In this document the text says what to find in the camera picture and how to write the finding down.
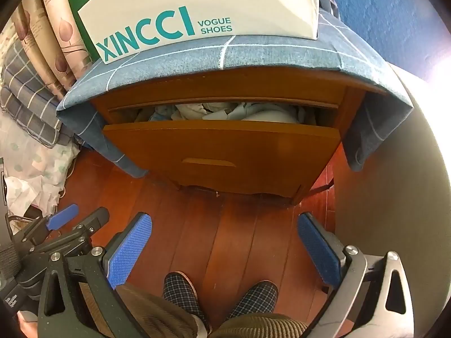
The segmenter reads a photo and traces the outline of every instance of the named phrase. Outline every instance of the plaid slipper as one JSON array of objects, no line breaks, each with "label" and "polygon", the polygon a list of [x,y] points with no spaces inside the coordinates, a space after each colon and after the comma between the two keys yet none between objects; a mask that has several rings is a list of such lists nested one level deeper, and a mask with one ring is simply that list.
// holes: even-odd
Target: plaid slipper
[{"label": "plaid slipper", "polygon": [[261,281],[246,292],[226,320],[245,314],[272,313],[276,307],[278,295],[275,284],[271,281]]},{"label": "plaid slipper", "polygon": [[189,314],[199,317],[205,325],[207,333],[211,333],[211,325],[202,311],[196,289],[193,284],[182,272],[171,272],[165,277],[163,288],[163,298]]}]

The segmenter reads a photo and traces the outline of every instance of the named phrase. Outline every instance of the silver screw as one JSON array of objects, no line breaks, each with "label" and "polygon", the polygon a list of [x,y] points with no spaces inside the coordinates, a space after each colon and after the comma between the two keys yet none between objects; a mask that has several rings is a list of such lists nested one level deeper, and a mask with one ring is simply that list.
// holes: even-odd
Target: silver screw
[{"label": "silver screw", "polygon": [[346,247],[346,251],[348,252],[348,254],[351,254],[351,255],[356,255],[359,252],[359,250],[356,247],[354,247],[353,245],[348,245]]},{"label": "silver screw", "polygon": [[52,256],[50,257],[50,259],[52,259],[52,261],[56,262],[61,258],[61,254],[59,252],[53,253]]},{"label": "silver screw", "polygon": [[102,254],[102,252],[103,252],[103,249],[101,246],[96,246],[96,247],[92,248],[92,250],[91,250],[91,254],[95,257]]},{"label": "silver screw", "polygon": [[395,252],[388,252],[387,258],[391,259],[392,261],[397,261],[399,259],[399,256]]}]

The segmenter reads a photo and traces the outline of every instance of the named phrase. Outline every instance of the wooden floor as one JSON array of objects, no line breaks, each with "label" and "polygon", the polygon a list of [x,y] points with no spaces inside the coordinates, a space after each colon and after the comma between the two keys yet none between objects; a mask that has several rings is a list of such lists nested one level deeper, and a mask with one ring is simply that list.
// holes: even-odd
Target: wooden floor
[{"label": "wooden floor", "polygon": [[[331,178],[329,165],[315,186]],[[109,223],[92,238],[94,245],[102,246],[137,212],[148,213],[152,236],[129,282],[160,296],[165,275],[183,271],[217,327],[246,290],[263,279],[279,288],[276,312],[312,321],[326,296],[295,221],[299,213],[310,211],[333,231],[333,200],[333,188],[296,207],[257,196],[177,190],[152,175],[133,179],[99,154],[82,151],[59,209],[72,203],[80,208],[80,216],[66,228],[97,207],[109,209]]]}]

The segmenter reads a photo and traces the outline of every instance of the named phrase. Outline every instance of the drawer handle cutout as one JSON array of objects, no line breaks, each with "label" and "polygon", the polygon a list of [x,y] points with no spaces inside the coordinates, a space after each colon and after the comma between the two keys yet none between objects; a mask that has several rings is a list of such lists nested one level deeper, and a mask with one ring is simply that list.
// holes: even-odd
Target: drawer handle cutout
[{"label": "drawer handle cutout", "polygon": [[230,166],[232,168],[236,168],[236,165],[234,163],[231,163],[230,161],[225,161],[225,160],[186,158],[186,159],[183,159],[182,162],[188,163],[188,164]]}]

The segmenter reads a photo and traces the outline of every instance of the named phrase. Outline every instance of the pants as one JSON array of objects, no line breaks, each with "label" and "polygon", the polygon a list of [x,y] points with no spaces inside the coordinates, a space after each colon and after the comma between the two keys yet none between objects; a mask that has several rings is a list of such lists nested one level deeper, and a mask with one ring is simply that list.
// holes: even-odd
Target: pants
[{"label": "pants", "polygon": [[[87,284],[80,284],[86,304],[102,334],[114,338],[103,319]],[[136,321],[152,338],[205,338],[206,332],[197,317],[180,307],[130,284],[116,291]],[[298,338],[307,326],[281,314],[248,314],[230,319],[209,338]]]}]

